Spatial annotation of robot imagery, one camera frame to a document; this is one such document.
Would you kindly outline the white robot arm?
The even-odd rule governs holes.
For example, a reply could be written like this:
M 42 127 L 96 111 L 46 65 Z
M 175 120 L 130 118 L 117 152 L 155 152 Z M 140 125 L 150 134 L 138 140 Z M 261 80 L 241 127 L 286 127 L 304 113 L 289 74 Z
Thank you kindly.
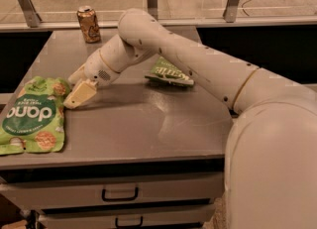
M 160 55 L 237 113 L 225 152 L 227 229 L 317 229 L 317 93 L 193 42 L 129 9 L 69 78 L 76 108 L 127 67 Z

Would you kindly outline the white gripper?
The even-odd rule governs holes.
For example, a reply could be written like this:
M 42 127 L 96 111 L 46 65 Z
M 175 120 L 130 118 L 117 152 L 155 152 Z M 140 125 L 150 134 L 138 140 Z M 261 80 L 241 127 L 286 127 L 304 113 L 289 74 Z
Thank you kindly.
M 99 86 L 107 86 L 119 76 L 118 72 L 104 62 L 101 51 L 96 50 L 86 63 L 68 78 L 68 82 L 75 86 L 65 98 L 63 105 L 68 109 L 77 108 L 97 93 L 97 83 Z

